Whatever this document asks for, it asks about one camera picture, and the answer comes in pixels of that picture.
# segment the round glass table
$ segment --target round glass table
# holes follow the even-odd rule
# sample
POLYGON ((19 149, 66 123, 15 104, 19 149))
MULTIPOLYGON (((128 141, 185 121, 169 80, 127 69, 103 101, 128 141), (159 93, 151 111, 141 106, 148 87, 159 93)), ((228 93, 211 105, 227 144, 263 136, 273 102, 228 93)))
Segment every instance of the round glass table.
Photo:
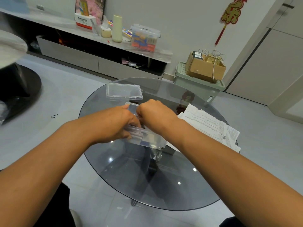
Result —
MULTIPOLYGON (((212 105, 176 84, 151 78, 127 78, 114 83, 140 85, 143 99, 131 101, 133 103, 159 100, 176 114, 183 112, 190 103, 228 124, 212 105)), ((125 102, 128 101, 107 99, 104 85, 85 101, 79 117, 125 102)), ((199 209, 219 200, 191 162, 168 146, 159 151, 116 140, 91 146, 85 156, 102 179, 132 199, 132 205, 140 202, 159 209, 184 211, 199 209)))

